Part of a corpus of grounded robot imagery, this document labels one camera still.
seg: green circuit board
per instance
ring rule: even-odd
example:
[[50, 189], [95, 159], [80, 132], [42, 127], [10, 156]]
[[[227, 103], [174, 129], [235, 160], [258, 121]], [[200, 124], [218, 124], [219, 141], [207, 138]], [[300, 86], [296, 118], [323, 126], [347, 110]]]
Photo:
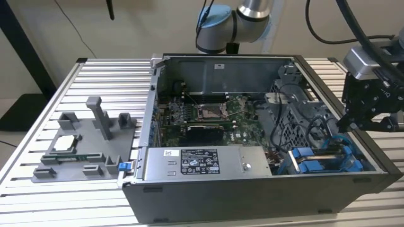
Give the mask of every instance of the green circuit board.
[[242, 95], [230, 96], [222, 104], [184, 104], [174, 102], [160, 107], [162, 145], [163, 147], [187, 146], [187, 127], [195, 125], [222, 126], [223, 139], [204, 146], [263, 146], [270, 144], [264, 138], [264, 130], [258, 120], [252, 102]]

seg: motherboard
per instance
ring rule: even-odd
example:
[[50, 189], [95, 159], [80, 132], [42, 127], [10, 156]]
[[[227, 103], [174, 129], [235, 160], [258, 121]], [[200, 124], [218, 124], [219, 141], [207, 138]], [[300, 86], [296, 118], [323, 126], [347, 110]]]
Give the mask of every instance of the motherboard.
[[255, 101], [246, 95], [174, 97], [159, 105], [162, 146], [262, 146], [268, 149], [255, 113]]

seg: power supply label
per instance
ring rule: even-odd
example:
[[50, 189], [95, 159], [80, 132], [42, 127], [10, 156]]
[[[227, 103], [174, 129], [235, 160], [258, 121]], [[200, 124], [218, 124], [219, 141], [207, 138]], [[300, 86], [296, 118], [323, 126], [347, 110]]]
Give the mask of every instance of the power supply label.
[[216, 149], [182, 150], [182, 173], [188, 174], [219, 174], [219, 156]]

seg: aluminum extrusion table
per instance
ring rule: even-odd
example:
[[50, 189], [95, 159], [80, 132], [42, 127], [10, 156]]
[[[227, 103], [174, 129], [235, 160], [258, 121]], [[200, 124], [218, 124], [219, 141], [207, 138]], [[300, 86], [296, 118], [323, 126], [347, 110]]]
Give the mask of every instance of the aluminum extrusion table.
[[[328, 59], [307, 59], [330, 89], [340, 98], [346, 69]], [[150, 60], [90, 59], [70, 72], [47, 108], [19, 148], [0, 171], [0, 225], [24, 226], [144, 226], [138, 223], [116, 180], [32, 183], [34, 169], [43, 150], [59, 128], [63, 111], [79, 118], [94, 118], [86, 107], [88, 96], [102, 96], [110, 117], [128, 112], [138, 119], [131, 157], [138, 155], [139, 134], [151, 80]], [[404, 132], [370, 132], [383, 151], [404, 172]], [[212, 223], [188, 223], [184, 227], [223, 226], [404, 226], [404, 178], [384, 192], [362, 196], [334, 215], [271, 218]]]

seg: gray floor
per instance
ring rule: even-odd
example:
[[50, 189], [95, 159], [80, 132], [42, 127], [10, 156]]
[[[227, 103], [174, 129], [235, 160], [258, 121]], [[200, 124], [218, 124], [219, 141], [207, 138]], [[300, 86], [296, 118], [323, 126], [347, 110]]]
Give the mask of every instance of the gray floor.
[[[6, 114], [16, 99], [0, 99], [0, 117]], [[14, 145], [19, 145], [27, 132], [0, 131], [0, 140]], [[3, 168], [15, 148], [0, 143], [0, 169]]]

